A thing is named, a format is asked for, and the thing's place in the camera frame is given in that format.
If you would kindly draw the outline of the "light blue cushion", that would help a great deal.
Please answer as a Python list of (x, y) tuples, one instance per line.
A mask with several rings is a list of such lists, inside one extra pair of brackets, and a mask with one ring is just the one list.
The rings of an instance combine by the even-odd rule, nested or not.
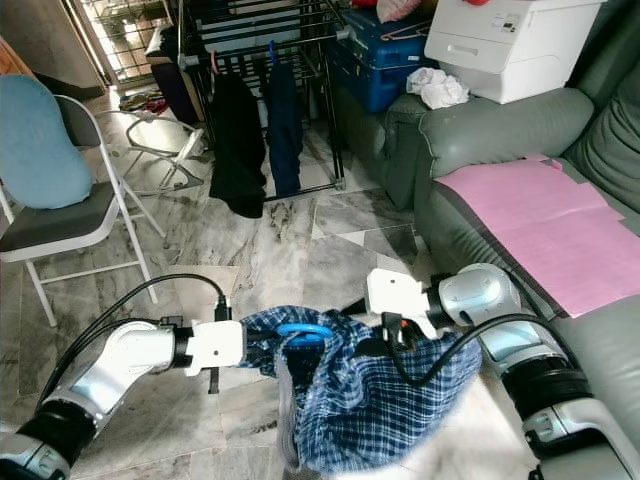
[(0, 174), (24, 207), (64, 209), (90, 196), (92, 175), (55, 96), (37, 79), (0, 77)]

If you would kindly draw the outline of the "white crumpled cloth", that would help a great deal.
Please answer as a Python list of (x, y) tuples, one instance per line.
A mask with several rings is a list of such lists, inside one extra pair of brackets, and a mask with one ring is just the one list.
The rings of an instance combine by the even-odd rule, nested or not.
[(444, 70), (421, 67), (407, 77), (406, 92), (415, 93), (431, 110), (451, 108), (470, 100), (470, 91)]

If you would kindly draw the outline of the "black metal drying rack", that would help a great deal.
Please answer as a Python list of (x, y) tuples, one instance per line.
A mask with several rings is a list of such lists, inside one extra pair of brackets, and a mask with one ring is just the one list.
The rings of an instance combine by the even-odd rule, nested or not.
[[(266, 177), (264, 207), (270, 201), (324, 191), (324, 184), (306, 186), (302, 182), (301, 168), (311, 125), (321, 120), (326, 132), (337, 132), (332, 79), (323, 45), (332, 38), (337, 40), (347, 35), (349, 29), (340, 18), (340, 10), (334, 0), (175, 0), (175, 9), (179, 32), (178, 63), (195, 82), (211, 147), (210, 119), (215, 74), (210, 69), (209, 51), (216, 50), (221, 73), (236, 73), (257, 99), (266, 150), (262, 164), (262, 173)], [(271, 40), (275, 41), (279, 63), (292, 65), (302, 118), (301, 189), (293, 195), (276, 195), (270, 168), (265, 93), (271, 70), (268, 58)]]

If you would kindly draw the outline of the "purple stool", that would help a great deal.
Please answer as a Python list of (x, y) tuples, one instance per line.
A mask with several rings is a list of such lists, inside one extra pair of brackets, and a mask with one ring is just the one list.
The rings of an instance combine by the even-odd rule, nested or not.
[(179, 122), (196, 125), (204, 120), (196, 101), (192, 100), (191, 88), (186, 81), (186, 74), (163, 52), (154, 52), (146, 56), (150, 64), (152, 76), (157, 87), (163, 93), (166, 105), (173, 111)]

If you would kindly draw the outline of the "blue suitcase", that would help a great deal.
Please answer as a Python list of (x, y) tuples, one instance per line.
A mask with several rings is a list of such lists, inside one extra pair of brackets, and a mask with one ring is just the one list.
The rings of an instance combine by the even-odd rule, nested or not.
[(384, 113), (406, 88), (407, 77), (421, 67), (438, 67), (426, 58), (428, 36), (381, 41), (394, 29), (413, 26), (429, 15), (412, 13), (403, 20), (381, 23), (374, 9), (344, 9), (349, 36), (326, 41), (330, 74), (335, 82), (355, 96), (366, 113)]

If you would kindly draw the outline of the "navy blue garment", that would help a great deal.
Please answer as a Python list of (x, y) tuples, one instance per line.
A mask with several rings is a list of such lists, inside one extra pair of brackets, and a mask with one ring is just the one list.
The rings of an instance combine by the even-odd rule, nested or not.
[(271, 178), (276, 195), (293, 195), (301, 189), (300, 154), (305, 133), (297, 95), (292, 65), (271, 64), (265, 101)]

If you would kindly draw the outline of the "blue plaid shirt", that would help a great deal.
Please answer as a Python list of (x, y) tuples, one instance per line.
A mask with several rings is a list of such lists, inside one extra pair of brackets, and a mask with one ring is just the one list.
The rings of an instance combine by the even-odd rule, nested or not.
[[(480, 344), (467, 342), (424, 387), (413, 387), (392, 357), (356, 357), (372, 329), (338, 310), (278, 306), (243, 317), (248, 340), (243, 369), (278, 379), (278, 445), (285, 467), (321, 475), (393, 465), (442, 426), (483, 366)], [(325, 346), (284, 347), (285, 323), (329, 326)]]

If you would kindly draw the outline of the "black garment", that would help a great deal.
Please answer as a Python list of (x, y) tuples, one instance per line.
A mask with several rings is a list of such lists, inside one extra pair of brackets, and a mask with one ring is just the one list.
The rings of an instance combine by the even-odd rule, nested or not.
[(212, 90), (212, 174), (209, 196), (234, 214), (259, 219), (265, 204), (266, 156), (257, 99), (236, 73), (215, 76)]

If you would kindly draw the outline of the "pink blanket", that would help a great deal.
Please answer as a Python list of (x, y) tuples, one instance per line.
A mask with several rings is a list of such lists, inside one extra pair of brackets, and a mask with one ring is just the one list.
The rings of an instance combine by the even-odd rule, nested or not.
[(538, 154), (462, 166), (438, 183), (563, 314), (640, 296), (640, 236), (559, 161)]

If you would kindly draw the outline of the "pink rabbit pillow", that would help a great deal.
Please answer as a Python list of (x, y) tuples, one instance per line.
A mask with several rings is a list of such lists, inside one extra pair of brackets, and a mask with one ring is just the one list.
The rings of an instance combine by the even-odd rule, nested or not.
[(375, 13), (381, 23), (396, 22), (415, 13), (421, 3), (422, 0), (378, 0)]

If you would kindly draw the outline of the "grey-green sofa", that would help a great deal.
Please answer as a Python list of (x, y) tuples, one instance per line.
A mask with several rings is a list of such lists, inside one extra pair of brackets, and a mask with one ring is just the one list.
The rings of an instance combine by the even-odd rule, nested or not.
[[(486, 99), (430, 110), (403, 95), (388, 111), (361, 114), (355, 141), (372, 168), (388, 168), (387, 186), (411, 193), (417, 233), (440, 273), (490, 262), (516, 275), (522, 298), (550, 321), (584, 366), (603, 412), (640, 454), (640, 0), (605, 0), (591, 19), (584, 60), (567, 87), (500, 105)], [(623, 275), (605, 278), (575, 268), (571, 282), (620, 294), (579, 317), (550, 298), (548, 285), (517, 268), (439, 179), (472, 165), (512, 163), (527, 154), (556, 157), (564, 173), (594, 188), (620, 215), (627, 244), (600, 247), (621, 262)], [(620, 454), (607, 436), (582, 435), (577, 451), (531, 451), (509, 406), (486, 370), (444, 428), (383, 477), (413, 480), (594, 480), (622, 477)]]

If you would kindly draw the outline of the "colourful crumpled cloth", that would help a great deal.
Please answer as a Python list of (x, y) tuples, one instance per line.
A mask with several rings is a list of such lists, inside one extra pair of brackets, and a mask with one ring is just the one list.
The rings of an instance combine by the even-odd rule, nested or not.
[(127, 113), (163, 114), (168, 109), (163, 93), (152, 90), (133, 95), (122, 96), (119, 99), (119, 109)]

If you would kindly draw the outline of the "grey folding chair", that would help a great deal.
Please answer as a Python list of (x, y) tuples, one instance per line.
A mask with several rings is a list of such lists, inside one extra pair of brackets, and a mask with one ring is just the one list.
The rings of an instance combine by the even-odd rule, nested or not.
[[(59, 119), (65, 123), (61, 137), (69, 145), (79, 148), (96, 147), (102, 155), (102, 164), (108, 170), (108, 179), (92, 184), (87, 196), (77, 204), (58, 209), (24, 206), (13, 211), (6, 198), (1, 197), (1, 206), (9, 225), (1, 237), (0, 259), (4, 262), (23, 262), (26, 266), (50, 326), (58, 325), (58, 320), (55, 319), (47, 296), (47, 284), (133, 266), (141, 270), (143, 279), (151, 279), (152, 274), (138, 238), (138, 230), (134, 227), (134, 219), (146, 219), (156, 233), (165, 236), (154, 215), (142, 205), (140, 195), (129, 186), (125, 175), (115, 169), (108, 145), (102, 138), (100, 124), (87, 106), (65, 95), (56, 95), (55, 100), (60, 109)], [(136, 260), (51, 278), (41, 278), (37, 273), (36, 259), (55, 253), (83, 250), (105, 241), (113, 233), (116, 221), (119, 220), (124, 221)]]

